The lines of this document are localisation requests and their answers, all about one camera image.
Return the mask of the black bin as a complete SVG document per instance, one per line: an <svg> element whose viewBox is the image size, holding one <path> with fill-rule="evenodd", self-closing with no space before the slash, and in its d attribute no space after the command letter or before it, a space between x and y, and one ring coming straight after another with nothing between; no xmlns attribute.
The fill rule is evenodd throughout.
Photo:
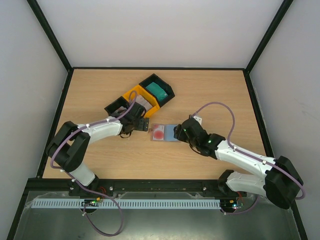
<svg viewBox="0 0 320 240"><path fill-rule="evenodd" d="M141 81L139 85L155 97L160 108L175 97L172 87L155 73Z"/></svg>
<svg viewBox="0 0 320 240"><path fill-rule="evenodd" d="M107 105L104 110L108 113L109 116L117 118L122 113L124 113L129 108L129 106L129 102L123 96L120 96L115 101Z"/></svg>

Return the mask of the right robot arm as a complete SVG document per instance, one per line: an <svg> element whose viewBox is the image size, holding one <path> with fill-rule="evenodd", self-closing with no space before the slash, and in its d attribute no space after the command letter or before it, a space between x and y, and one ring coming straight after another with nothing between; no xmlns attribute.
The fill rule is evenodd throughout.
<svg viewBox="0 0 320 240"><path fill-rule="evenodd" d="M218 183L222 195L252 193L266 197L281 209L289 209L298 198L303 180L288 158L267 157L234 145L219 134L207 133L193 117L175 126L173 134L178 141L195 148L198 154L234 164L248 172L224 172Z"/></svg>

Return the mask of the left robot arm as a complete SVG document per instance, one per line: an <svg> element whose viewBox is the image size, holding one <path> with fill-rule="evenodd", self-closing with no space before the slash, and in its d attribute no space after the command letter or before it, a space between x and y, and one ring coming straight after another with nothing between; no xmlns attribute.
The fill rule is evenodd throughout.
<svg viewBox="0 0 320 240"><path fill-rule="evenodd" d="M52 168L59 168L88 187L98 177L84 163L90 144L99 140L130 135L144 121L146 109L133 103L128 109L116 110L107 118L87 124L65 122L46 148Z"/></svg>

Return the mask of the white pink card stack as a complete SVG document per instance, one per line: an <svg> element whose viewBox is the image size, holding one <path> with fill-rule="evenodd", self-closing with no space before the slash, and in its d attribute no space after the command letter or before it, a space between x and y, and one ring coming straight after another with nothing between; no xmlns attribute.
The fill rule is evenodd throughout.
<svg viewBox="0 0 320 240"><path fill-rule="evenodd" d="M138 95L135 102L144 107L146 112L153 108L153 106L142 95Z"/></svg>

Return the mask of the yellow bin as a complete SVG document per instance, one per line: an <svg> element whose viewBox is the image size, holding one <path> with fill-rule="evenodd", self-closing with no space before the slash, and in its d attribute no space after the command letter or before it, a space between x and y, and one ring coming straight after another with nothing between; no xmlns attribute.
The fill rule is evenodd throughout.
<svg viewBox="0 0 320 240"><path fill-rule="evenodd" d="M145 118L150 118L156 111L160 109L156 98L139 84L122 95L125 100L131 103L134 98L135 102L145 108Z"/></svg>

